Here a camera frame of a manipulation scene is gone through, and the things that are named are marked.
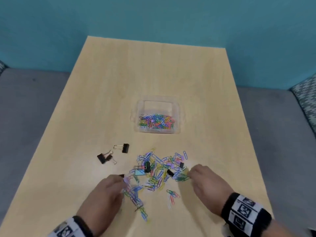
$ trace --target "hand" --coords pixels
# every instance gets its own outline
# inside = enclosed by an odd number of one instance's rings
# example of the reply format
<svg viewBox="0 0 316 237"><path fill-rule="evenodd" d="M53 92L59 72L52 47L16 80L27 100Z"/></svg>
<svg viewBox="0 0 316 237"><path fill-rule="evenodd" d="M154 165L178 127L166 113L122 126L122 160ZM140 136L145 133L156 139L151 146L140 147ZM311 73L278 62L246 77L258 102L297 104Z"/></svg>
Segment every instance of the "hand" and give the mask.
<svg viewBox="0 0 316 237"><path fill-rule="evenodd" d="M209 167L200 164L192 167L188 176L200 201L212 213L220 216L228 197L234 192L230 185Z"/></svg>
<svg viewBox="0 0 316 237"><path fill-rule="evenodd" d="M123 178L119 175L109 175L103 179L82 203L76 215L88 225L94 237L99 237L112 223L119 211L126 188Z"/></svg>

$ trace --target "left hand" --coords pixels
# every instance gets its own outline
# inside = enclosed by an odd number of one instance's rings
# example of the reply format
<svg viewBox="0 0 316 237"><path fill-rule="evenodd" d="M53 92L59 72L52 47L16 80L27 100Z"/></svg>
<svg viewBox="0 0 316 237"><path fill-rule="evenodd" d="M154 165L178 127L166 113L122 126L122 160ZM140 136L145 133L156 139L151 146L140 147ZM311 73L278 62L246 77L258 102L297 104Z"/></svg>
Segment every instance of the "left hand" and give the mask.
<svg viewBox="0 0 316 237"><path fill-rule="evenodd" d="M126 188L123 178L109 175L98 183L82 203L76 215L88 225L94 237L99 237L112 223L119 211Z"/></svg>

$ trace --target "gray couch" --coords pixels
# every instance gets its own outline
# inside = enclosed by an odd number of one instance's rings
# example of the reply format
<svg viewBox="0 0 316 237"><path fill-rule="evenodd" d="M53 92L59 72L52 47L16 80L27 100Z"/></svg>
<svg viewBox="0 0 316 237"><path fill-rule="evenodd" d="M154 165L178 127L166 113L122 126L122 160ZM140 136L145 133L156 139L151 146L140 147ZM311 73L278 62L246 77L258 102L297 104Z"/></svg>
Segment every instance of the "gray couch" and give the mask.
<svg viewBox="0 0 316 237"><path fill-rule="evenodd" d="M6 69L0 76L0 223L69 73ZM275 218L301 236L316 227L316 139L286 90L238 87Z"/></svg>

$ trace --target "chain of paper clips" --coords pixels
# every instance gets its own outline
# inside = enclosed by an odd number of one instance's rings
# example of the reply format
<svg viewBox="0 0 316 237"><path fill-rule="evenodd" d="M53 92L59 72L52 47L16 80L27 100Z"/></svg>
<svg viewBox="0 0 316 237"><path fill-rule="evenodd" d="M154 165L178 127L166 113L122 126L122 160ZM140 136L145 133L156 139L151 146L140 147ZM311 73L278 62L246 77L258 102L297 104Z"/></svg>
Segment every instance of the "chain of paper clips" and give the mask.
<svg viewBox="0 0 316 237"><path fill-rule="evenodd" d="M159 114L140 115L139 125L141 128L152 129L174 129L174 119L172 116Z"/></svg>
<svg viewBox="0 0 316 237"><path fill-rule="evenodd" d="M150 191L155 191L157 189L162 190L170 177L175 181L188 180L188 169L183 163L185 159L188 159L185 151L183 152L183 155L175 153L173 157L168 156L163 159L160 159L153 151L150 151L145 155L139 155L137 157L138 165L130 170L128 176L124 177L124 182L127 183L127 188L124 190L124 194L131 199L133 204L137 207L136 211L140 211L142 218L145 221L148 220L148 215L145 211L144 203L138 197L138 194L144 189ZM145 170L148 171L148 167L145 166L146 164L149 164L150 166L150 171L147 173L145 172ZM140 183L139 176L141 175L147 177L147 181L144 184ZM134 179L137 184L131 184L132 179ZM174 198L180 198L180 196L171 190L167 190L167 193L169 200L168 208L171 209L170 203L174 205Z"/></svg>

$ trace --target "patterned pillow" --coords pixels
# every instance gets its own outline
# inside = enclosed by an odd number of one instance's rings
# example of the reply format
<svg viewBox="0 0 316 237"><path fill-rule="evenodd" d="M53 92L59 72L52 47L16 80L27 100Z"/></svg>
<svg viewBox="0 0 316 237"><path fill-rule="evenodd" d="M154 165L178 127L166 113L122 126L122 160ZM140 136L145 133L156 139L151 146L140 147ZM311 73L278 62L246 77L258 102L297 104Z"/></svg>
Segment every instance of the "patterned pillow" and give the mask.
<svg viewBox="0 0 316 237"><path fill-rule="evenodd" d="M6 67L7 66L2 61L0 61L0 75L4 71L4 69L6 69Z"/></svg>
<svg viewBox="0 0 316 237"><path fill-rule="evenodd" d="M316 74L291 88L316 135Z"/></svg>

